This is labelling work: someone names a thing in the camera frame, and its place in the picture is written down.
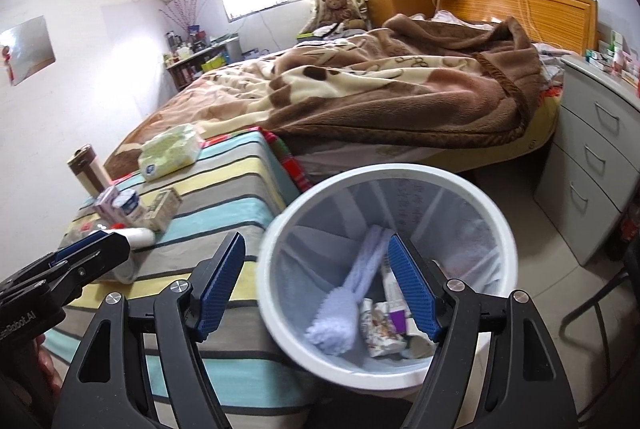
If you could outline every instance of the striped mattress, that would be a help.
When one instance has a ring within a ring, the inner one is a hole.
[[[63,373],[102,299],[112,291],[127,298],[161,291],[212,256],[230,231],[246,241],[246,258],[220,328],[200,345],[210,381],[234,429],[301,427],[316,399],[317,380],[283,354],[271,339],[257,307],[255,266],[264,231],[300,193],[261,132],[229,138],[200,153],[196,164],[146,183],[134,173],[117,184],[133,188],[149,205],[172,186],[182,205],[150,250],[138,251],[139,274],[132,285],[95,282],[66,307],[66,319],[47,332],[45,346]],[[93,219],[89,203],[72,225]],[[162,423],[176,427],[162,377],[154,335],[145,335],[146,362]]]

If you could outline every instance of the teddy bear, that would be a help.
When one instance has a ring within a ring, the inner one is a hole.
[[[336,23],[360,20],[357,10],[350,0],[322,0],[324,2],[322,18],[318,26],[326,26]]]

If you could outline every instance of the fleece blanket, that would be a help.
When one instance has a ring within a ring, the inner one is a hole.
[[[144,142],[186,122],[204,138],[260,126],[296,145],[496,146],[523,135],[542,83],[515,18],[485,31],[399,14],[366,34],[206,73],[133,130],[106,168],[112,178],[136,170]]]

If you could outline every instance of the small box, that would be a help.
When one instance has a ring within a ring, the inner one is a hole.
[[[596,61],[603,61],[605,58],[604,55],[595,50],[587,50],[586,57],[587,59],[595,59]]]
[[[222,55],[216,55],[213,59],[210,59],[206,63],[202,65],[203,72],[210,72],[211,70],[215,70],[216,68],[220,68],[228,64],[225,61],[225,58]]]
[[[598,52],[600,52],[605,57],[609,56],[609,46],[610,43],[598,41]]]
[[[638,77],[635,76],[633,73],[629,73],[626,70],[622,70],[622,72],[620,73],[620,77],[626,82],[628,82],[630,85],[638,88]]]
[[[624,46],[625,43],[625,37],[620,34],[620,32],[616,32],[615,30],[611,31],[611,42],[615,45],[620,47],[620,50],[622,50],[622,47]]]
[[[594,59],[593,57],[589,58],[589,64],[594,65],[598,70],[602,70],[603,72],[605,71],[605,66],[604,64],[602,64],[600,61],[598,61],[597,59]]]
[[[181,203],[182,198],[173,187],[160,191],[142,217],[142,226],[154,232],[164,232]]]
[[[100,218],[108,222],[111,226],[114,223],[122,223],[123,219],[120,213],[113,206],[113,201],[120,195],[120,191],[116,186],[107,187],[102,191],[94,202],[94,211]]]
[[[140,227],[147,209],[134,189],[125,189],[113,200],[113,210],[125,225]]]

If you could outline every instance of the bedside cabinet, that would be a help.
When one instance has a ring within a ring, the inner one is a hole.
[[[558,128],[534,199],[584,265],[638,187],[640,99],[581,58],[562,62]]]

